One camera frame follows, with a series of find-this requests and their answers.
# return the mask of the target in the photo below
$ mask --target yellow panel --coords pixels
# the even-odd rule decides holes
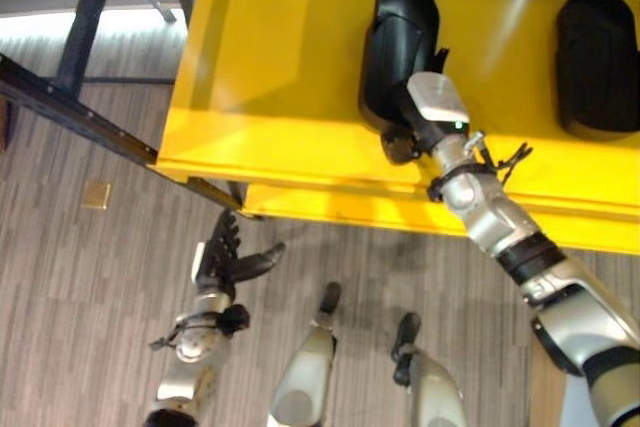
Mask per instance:
[[[566,222],[571,245],[589,247],[580,237],[603,222],[605,232],[624,223],[628,239],[640,206],[640,135],[588,142],[556,120],[554,25],[565,0],[437,2],[440,44],[452,49],[445,71],[472,127],[489,134],[497,158],[523,141],[534,146],[507,186],[514,200],[540,215],[577,215]],[[390,165],[357,108],[373,3],[197,0],[156,168],[422,202],[431,162]],[[433,229],[448,232],[443,222]]]
[[[545,233],[564,247],[640,254],[637,221],[605,217],[585,218],[552,209],[528,208]],[[462,223],[442,204],[426,200],[400,200],[376,196],[290,189],[254,184],[249,187],[246,213],[368,227],[466,235]]]

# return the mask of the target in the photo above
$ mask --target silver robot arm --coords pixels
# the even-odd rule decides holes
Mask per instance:
[[[154,350],[172,347],[175,356],[151,404],[145,427],[194,427],[211,404],[222,366],[229,357],[233,334],[249,326],[249,313],[234,304],[235,284],[271,270],[285,246],[238,258],[238,227],[225,211],[208,242],[196,249],[191,279],[196,297],[190,313],[179,316]]]
[[[640,421],[637,321],[541,232],[498,180],[498,170],[513,169],[529,153],[526,144],[512,159],[495,165],[484,134],[467,135],[468,113],[445,75],[413,74],[406,91],[399,108],[413,132],[413,156],[427,153],[441,169],[430,197],[442,200],[464,222],[469,237],[518,285],[534,309],[532,327],[551,359],[564,371],[586,377],[600,424],[638,425],[633,423]],[[391,159],[395,145],[383,138]]]

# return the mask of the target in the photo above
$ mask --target gray carpet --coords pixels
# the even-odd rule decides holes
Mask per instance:
[[[89,73],[174,75],[183,39],[180,26],[102,31]],[[63,41],[0,35],[0,52],[51,75]],[[157,146],[170,93],[166,86],[88,85],[82,99]],[[88,179],[113,183],[107,211],[80,209]],[[139,425],[170,355],[152,354],[147,343],[190,305],[194,247],[219,211],[19,112],[15,138],[0,156],[0,425]],[[343,301],[327,426],[408,425],[388,351],[409,309],[423,318],[419,344],[458,380],[470,425],[527,424],[529,313],[469,241],[285,220],[241,224],[244,252],[276,240],[288,252],[267,277],[239,288],[252,326],[233,339],[204,425],[265,425],[328,280],[342,283]],[[638,258],[575,254],[640,316]]]

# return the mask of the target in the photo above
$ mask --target black band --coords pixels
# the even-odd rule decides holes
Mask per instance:
[[[640,351],[631,347],[620,346],[589,357],[582,364],[582,370],[587,377],[589,387],[593,387],[593,384],[596,383],[601,375],[616,367],[628,364],[640,364]]]
[[[504,249],[497,260],[514,282],[521,285],[565,258],[556,244],[537,232]]]
[[[454,167],[449,172],[444,174],[442,177],[436,177],[431,181],[429,187],[427,188],[427,194],[429,195],[429,199],[432,202],[440,202],[442,201],[442,186],[453,179],[456,175],[460,174],[494,174],[496,171],[492,169],[487,164],[481,164],[479,162],[475,162],[473,164],[461,164],[457,167]]]
[[[631,409],[629,412],[625,412],[620,417],[618,417],[611,427],[624,427],[628,420],[633,419],[634,417],[640,418],[640,407],[635,407]]]
[[[144,427],[195,427],[193,417],[175,410],[156,410],[151,412],[144,422]]]

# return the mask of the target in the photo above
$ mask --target robot forearm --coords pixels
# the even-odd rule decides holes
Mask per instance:
[[[418,110],[441,74],[409,80]],[[454,110],[464,107],[454,92]],[[578,261],[568,258],[531,217],[505,194],[495,169],[476,160],[483,135],[443,135],[429,152],[442,170],[432,197],[443,200],[465,224],[469,237],[496,258],[535,309],[532,327],[554,363],[587,378],[601,425],[622,425],[640,416],[640,328],[633,317]]]
[[[174,356],[158,387],[145,427],[195,427],[210,406],[233,334],[249,327],[249,313],[234,304],[235,284],[269,272],[285,250],[238,258],[235,217],[225,211],[208,242],[198,244],[191,272],[196,297],[190,313],[176,319],[165,337],[151,344],[172,347]]]

